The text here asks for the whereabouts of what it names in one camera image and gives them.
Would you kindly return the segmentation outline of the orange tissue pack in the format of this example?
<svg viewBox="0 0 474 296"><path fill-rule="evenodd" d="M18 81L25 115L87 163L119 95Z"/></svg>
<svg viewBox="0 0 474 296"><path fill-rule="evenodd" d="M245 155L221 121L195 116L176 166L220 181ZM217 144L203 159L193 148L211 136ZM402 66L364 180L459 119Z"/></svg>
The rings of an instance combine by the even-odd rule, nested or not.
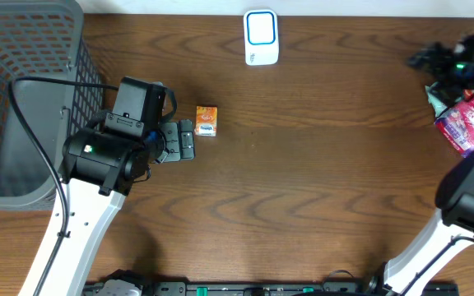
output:
<svg viewBox="0 0 474 296"><path fill-rule="evenodd" d="M216 136L217 107L197 106L195 134L197 136Z"/></svg>

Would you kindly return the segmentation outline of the teal snack packet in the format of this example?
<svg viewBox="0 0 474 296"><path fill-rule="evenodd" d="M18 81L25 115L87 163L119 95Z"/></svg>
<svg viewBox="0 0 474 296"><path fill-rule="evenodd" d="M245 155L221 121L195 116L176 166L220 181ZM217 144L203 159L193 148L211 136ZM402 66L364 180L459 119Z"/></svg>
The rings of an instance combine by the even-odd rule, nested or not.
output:
<svg viewBox="0 0 474 296"><path fill-rule="evenodd" d="M428 103L432 106L434 110L434 117L439 118L443 113L445 113L448 110L448 106L444 104L440 98L434 94L432 91L436 86L438 85L438 82L435 82L431 86L426 86L425 87L425 93L427 94L427 100Z"/></svg>

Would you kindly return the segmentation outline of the red purple snack bag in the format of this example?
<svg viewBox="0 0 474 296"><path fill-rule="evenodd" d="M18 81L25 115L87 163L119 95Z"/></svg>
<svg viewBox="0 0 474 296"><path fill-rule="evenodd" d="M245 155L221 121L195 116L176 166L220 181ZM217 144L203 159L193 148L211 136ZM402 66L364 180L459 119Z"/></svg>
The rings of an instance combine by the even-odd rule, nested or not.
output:
<svg viewBox="0 0 474 296"><path fill-rule="evenodd" d="M474 151L474 98L459 101L434 124L462 157Z"/></svg>

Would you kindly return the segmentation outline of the orange chocolate bar wrapper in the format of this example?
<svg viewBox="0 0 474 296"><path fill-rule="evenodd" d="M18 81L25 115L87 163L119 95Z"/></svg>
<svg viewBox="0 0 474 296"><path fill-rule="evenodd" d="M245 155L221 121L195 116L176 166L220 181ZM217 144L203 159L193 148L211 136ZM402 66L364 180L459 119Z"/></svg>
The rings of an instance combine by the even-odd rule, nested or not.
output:
<svg viewBox="0 0 474 296"><path fill-rule="evenodd" d="M474 98L474 90L464 90L463 91L463 99L465 101L469 101Z"/></svg>

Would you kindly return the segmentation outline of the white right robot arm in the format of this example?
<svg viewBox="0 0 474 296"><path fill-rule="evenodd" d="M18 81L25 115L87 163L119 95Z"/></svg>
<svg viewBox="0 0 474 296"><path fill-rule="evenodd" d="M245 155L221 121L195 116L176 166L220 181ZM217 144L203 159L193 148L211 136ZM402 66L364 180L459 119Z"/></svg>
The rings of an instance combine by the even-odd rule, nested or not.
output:
<svg viewBox="0 0 474 296"><path fill-rule="evenodd" d="M431 44L407 63L443 85L474 89L474 35L452 49ZM372 277L368 295L420 295L445 265L474 244L474 151L446 174L435 205L435 213L412 243Z"/></svg>

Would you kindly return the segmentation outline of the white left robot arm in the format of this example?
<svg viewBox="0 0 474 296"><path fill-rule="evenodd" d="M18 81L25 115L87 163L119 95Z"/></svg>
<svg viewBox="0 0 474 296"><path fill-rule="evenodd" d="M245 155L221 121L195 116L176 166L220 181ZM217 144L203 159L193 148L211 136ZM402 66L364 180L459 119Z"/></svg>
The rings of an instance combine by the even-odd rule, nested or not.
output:
<svg viewBox="0 0 474 296"><path fill-rule="evenodd" d="M105 129L85 127L66 140L56 180L62 190L22 295L78 295L100 243L136 179L151 163L191 160L193 123L147 123L108 114Z"/></svg>

